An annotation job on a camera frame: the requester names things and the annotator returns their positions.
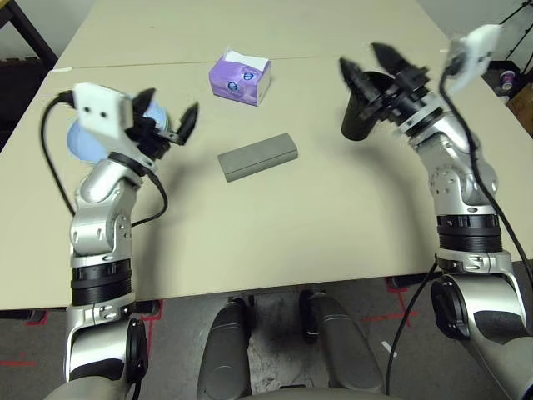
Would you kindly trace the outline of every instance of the table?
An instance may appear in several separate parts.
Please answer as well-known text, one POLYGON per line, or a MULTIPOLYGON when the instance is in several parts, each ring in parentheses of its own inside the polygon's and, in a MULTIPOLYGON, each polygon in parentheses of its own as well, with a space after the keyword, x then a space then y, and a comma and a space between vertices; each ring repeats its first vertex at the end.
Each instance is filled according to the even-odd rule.
POLYGON ((57 68, 211 63, 227 47, 272 60, 359 56, 391 41, 448 48, 414 0, 97 0, 57 68))
MULTIPOLYGON (((404 8, 415 14, 418 10, 411 2, 404 8)), ((426 16, 416 27, 426 33, 418 46, 402 42, 405 38, 396 32, 387 36, 382 28, 375 31, 437 77, 443 63, 439 49, 446 41, 426 16)), ((407 24, 404 29, 414 27, 407 24)), ((367 43, 354 48, 346 54, 376 68, 367 43)), ((272 85, 260 107, 214 97, 207 81, 210 62, 49 73, 0 155, 0 218, 5 227, 0 233, 0 308, 54 307, 70 301, 70 217, 42 159, 37 132, 46 103, 78 82, 128 93, 155 87, 158 102, 174 119, 192 102, 200 103, 190 141, 171 149, 159 163, 170 198, 167 213, 133 231, 138 299, 427 270, 438 244, 426 171, 405 140, 393 137, 390 124, 380 124, 363 143, 341 135, 349 94, 338 72, 338 55, 275 60, 272 85), (298 146, 297 160, 225 181, 217 154, 283 132, 298 146)), ((498 172, 498 200, 531 253, 533 217, 525 210, 531 207, 533 187, 525 182, 533 171, 533 142, 481 80, 457 104, 498 172)), ((73 118, 72 110, 59 108, 47 127, 52 157, 70 193, 90 171, 65 146, 73 118)), ((160 206, 157 190, 147 180, 132 218, 160 206)), ((506 235, 503 240, 517 259, 511 241, 506 235)))

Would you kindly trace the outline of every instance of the gray block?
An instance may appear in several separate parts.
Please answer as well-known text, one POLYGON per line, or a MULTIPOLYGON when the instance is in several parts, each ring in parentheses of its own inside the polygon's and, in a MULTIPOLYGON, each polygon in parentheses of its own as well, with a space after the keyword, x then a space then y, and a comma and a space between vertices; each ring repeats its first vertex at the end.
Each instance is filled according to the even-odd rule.
POLYGON ((298 157, 298 149, 288 133, 262 140, 218 155, 228 182, 275 167, 298 157))

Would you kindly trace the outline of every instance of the wall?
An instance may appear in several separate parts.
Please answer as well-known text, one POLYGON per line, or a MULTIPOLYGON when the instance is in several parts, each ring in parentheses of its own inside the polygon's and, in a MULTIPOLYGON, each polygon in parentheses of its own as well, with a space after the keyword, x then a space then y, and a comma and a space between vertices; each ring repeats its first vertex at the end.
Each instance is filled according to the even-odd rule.
MULTIPOLYGON (((59 56, 83 22, 95 0, 17 0, 32 24, 59 56)), ((17 30, 6 24, 0 31, 0 60, 34 56, 17 30)))
MULTIPOLYGON (((17 0, 50 47, 59 56, 68 45, 95 0, 17 0)), ((483 23, 498 23, 522 0, 418 0, 441 30, 453 38, 462 36, 483 23)), ((527 27, 533 23, 533 7, 527 7, 505 25, 495 59, 507 55, 527 27)), ((513 54, 522 69, 533 51, 533 31, 513 54)), ((24 58, 32 49, 8 24, 0 31, 0 59, 24 58)))

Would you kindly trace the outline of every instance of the blue object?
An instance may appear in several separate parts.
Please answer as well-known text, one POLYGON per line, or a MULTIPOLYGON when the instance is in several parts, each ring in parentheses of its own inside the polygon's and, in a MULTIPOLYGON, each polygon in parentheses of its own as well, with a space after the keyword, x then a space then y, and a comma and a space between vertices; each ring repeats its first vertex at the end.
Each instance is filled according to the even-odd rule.
MULTIPOLYGON (((168 119, 165 109, 156 102, 152 102, 148 110, 144 113, 147 118, 152 118, 156 121, 156 128, 166 131, 168 128, 168 119)), ((98 163, 100 160, 107 158, 107 152, 94 138, 94 136, 83 129, 79 121, 76 120, 67 134, 68 150, 76 158, 90 163, 98 163)))

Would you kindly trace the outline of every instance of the tissue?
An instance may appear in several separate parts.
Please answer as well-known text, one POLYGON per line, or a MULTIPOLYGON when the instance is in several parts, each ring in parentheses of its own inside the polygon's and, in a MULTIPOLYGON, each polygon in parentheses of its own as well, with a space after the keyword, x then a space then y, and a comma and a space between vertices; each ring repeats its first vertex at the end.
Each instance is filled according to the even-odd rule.
POLYGON ((258 106, 270 86, 270 60, 227 51, 209 72, 213 94, 258 106))

